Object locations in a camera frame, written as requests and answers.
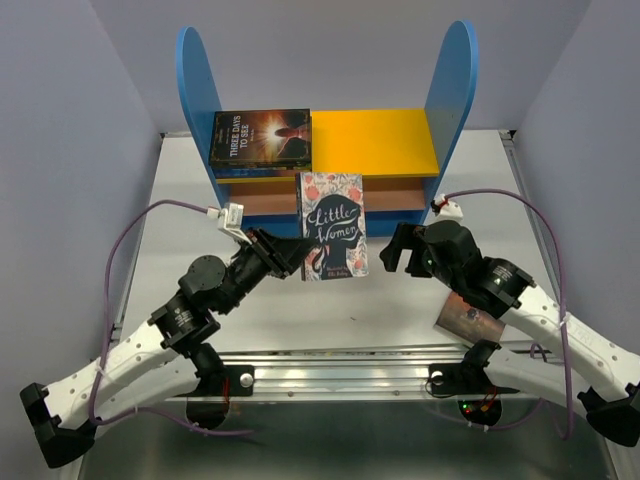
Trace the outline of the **Little Women book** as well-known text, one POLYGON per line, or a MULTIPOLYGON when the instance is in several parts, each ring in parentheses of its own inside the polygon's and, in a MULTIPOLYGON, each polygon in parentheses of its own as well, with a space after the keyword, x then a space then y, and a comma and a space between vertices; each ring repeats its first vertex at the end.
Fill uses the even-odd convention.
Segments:
POLYGON ((363 179, 359 174, 303 172, 296 176, 301 235, 314 242, 304 260, 304 281, 362 278, 369 274, 363 179))

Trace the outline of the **Jane Eyre book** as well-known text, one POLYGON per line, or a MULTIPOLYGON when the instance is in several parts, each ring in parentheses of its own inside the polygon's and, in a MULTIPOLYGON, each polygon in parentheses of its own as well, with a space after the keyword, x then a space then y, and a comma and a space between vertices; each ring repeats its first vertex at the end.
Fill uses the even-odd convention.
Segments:
POLYGON ((216 175, 217 181, 222 183, 242 183, 242 182, 279 182, 279 181, 292 181, 296 173, 293 175, 275 175, 270 174, 266 176, 231 176, 231 175, 216 175))

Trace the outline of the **Tale of Two Cities book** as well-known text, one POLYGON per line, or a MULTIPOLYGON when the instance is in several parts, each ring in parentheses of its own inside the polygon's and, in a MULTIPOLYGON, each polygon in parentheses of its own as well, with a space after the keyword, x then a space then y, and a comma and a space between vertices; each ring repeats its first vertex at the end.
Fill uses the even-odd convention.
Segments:
POLYGON ((499 343, 505 324, 486 312, 470 306, 461 296, 451 292, 433 328, 467 347, 472 347, 480 340, 499 343))

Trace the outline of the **Animal Farm book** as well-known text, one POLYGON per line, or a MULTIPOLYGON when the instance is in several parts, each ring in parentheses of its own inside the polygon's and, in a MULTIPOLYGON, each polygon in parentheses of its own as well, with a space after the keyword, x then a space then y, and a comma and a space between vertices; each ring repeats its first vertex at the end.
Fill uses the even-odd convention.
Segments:
POLYGON ((293 175, 297 174, 297 170, 274 170, 274 169, 220 169, 215 170, 214 175, 231 175, 231 176, 266 176, 270 174, 275 175, 293 175))

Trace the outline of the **brown Edward Tulane book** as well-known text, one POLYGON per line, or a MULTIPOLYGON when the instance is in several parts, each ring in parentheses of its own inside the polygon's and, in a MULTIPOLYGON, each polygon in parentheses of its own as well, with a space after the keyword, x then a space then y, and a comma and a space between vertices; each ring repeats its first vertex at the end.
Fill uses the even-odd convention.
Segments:
POLYGON ((293 175, 297 172, 308 172, 311 170, 310 165, 294 165, 284 167, 267 167, 267 166, 228 166, 212 168, 216 175, 227 176, 282 176, 293 175))

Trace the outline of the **Three Days to See book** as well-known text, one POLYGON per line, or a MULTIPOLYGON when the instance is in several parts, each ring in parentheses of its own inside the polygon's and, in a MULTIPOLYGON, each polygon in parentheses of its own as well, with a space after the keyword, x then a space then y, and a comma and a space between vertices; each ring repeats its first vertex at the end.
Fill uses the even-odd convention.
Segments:
POLYGON ((209 163, 214 168, 309 168, 312 163, 311 111, 217 111, 209 163))

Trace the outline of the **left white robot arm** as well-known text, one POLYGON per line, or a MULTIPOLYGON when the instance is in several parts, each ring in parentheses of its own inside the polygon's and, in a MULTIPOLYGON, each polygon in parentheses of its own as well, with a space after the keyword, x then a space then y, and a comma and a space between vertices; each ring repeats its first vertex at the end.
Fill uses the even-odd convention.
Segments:
POLYGON ((231 262, 214 255, 195 259, 176 294, 129 337, 76 373, 49 385, 32 383, 20 400, 47 466, 60 468, 83 456, 96 430, 148 409, 136 398, 126 406, 125 388, 178 357, 192 363, 188 382, 199 393, 227 394, 230 379, 208 343, 226 315, 267 276, 285 279, 304 263, 315 243, 249 229, 231 262))

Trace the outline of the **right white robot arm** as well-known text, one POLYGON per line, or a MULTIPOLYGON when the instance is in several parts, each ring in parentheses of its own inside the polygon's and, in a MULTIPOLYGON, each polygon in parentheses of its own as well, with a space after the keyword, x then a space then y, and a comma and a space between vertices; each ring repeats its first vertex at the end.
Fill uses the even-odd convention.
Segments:
POLYGON ((428 226, 401 223, 379 257, 396 271, 403 251, 411 253, 405 269, 412 277, 435 278, 467 304, 525 333, 563 358, 578 383, 560 387, 536 375, 521 390, 562 402, 579 402, 589 425, 625 447, 639 441, 639 357, 581 322, 512 262, 484 256, 473 235, 452 220, 428 226))

